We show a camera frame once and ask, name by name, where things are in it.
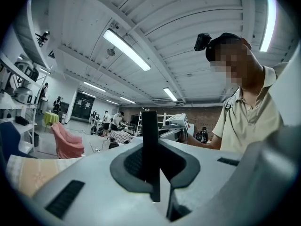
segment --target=pink armchair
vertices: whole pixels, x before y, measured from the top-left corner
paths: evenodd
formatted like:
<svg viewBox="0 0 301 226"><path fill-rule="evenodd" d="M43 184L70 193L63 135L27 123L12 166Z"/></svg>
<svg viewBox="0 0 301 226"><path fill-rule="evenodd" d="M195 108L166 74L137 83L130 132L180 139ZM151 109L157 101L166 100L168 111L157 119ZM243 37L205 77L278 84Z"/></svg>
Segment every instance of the pink armchair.
<svg viewBox="0 0 301 226"><path fill-rule="evenodd" d="M84 153L81 137L70 134L60 122L54 123L51 130L55 136L56 153L60 159L81 157Z"/></svg>

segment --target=chair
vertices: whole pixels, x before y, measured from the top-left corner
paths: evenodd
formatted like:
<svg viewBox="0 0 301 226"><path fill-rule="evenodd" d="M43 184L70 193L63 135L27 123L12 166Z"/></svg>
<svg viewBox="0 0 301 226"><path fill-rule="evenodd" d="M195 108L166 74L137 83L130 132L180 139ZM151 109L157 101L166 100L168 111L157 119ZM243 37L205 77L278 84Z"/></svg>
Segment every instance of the chair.
<svg viewBox="0 0 301 226"><path fill-rule="evenodd" d="M10 121L0 124L0 133L2 140L2 151L6 162L10 155L22 156L27 158L36 158L19 151L19 143L21 139L20 133Z"/></svg>
<svg viewBox="0 0 301 226"><path fill-rule="evenodd" d="M81 157L84 153L81 137L70 134L60 122L54 123L51 130L55 136L56 153L60 159Z"/></svg>

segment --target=blue chair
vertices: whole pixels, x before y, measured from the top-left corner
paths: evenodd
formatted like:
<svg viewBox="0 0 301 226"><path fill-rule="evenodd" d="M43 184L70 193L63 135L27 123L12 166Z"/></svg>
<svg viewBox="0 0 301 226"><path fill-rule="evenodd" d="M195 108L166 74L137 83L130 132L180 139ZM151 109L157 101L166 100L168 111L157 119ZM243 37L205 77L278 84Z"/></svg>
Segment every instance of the blue chair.
<svg viewBox="0 0 301 226"><path fill-rule="evenodd" d="M0 134L2 140L2 152L5 161L9 160L10 155L36 158L19 151L19 142L21 135L11 122L0 124Z"/></svg>

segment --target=ceiling light fixture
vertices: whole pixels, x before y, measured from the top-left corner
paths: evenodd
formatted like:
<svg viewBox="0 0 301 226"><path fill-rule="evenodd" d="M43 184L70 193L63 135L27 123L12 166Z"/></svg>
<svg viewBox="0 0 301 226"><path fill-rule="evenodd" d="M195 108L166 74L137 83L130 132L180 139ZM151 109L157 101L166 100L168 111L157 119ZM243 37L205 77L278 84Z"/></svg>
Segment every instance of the ceiling light fixture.
<svg viewBox="0 0 301 226"><path fill-rule="evenodd" d="M83 93L83 94L85 94L85 95L87 95L87 96L90 96L90 97L96 98L96 96L93 96L93 95L91 95L91 94L88 94L88 93L86 93L86 92L84 92L84 91L82 91L82 93Z"/></svg>
<svg viewBox="0 0 301 226"><path fill-rule="evenodd" d="M99 88L99 87L96 87L95 85L91 85L91 84L89 84L89 83L87 83L87 82L84 82L84 84L86 84L86 85L88 85L88 86L91 86L91 87L93 87L93 88L95 88L95 89L99 89L99 90L101 90L101 91L103 91L103 92L106 92L106 90L101 89L101 88Z"/></svg>
<svg viewBox="0 0 301 226"><path fill-rule="evenodd" d="M167 87L167 88L164 88L163 89L165 91L165 93L168 94L168 96L173 100L173 101L178 101L177 98L173 95L173 93L170 91L170 89Z"/></svg>
<svg viewBox="0 0 301 226"><path fill-rule="evenodd" d="M137 54L133 48L125 42L123 38L118 36L112 29L108 29L103 37L120 49L124 54L126 54L130 59L132 59L136 64L138 64L144 71L148 71L151 67Z"/></svg>
<svg viewBox="0 0 301 226"><path fill-rule="evenodd" d="M264 39L261 44L260 52L267 52L269 44L272 40L275 23L276 23L277 6L276 0L268 0L268 22L264 34Z"/></svg>
<svg viewBox="0 0 301 226"><path fill-rule="evenodd" d="M46 71L46 70L44 70L42 68L40 68L40 70L42 70L44 73L48 73L48 71Z"/></svg>
<svg viewBox="0 0 301 226"><path fill-rule="evenodd" d="M128 102L130 102L130 103L133 103L133 104L135 104L135 102L134 101L131 101L131 100L128 100L128 99L125 99L125 98L123 98L123 97L120 97L121 99L124 99L124 100L126 100L126 101L128 101Z"/></svg>
<svg viewBox="0 0 301 226"><path fill-rule="evenodd" d="M110 102L110 103L113 103L113 104L117 104L118 105L118 103L115 103L115 102L113 102L113 101L110 101L110 100L107 100L108 102Z"/></svg>

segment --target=door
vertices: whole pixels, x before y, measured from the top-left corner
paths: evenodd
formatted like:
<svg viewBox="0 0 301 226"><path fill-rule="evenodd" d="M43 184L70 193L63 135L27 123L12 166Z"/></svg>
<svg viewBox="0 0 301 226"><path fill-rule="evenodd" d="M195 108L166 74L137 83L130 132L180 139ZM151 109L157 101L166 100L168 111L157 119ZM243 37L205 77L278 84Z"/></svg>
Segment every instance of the door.
<svg viewBox="0 0 301 226"><path fill-rule="evenodd" d="M72 110L72 116L89 120L94 98L77 93Z"/></svg>

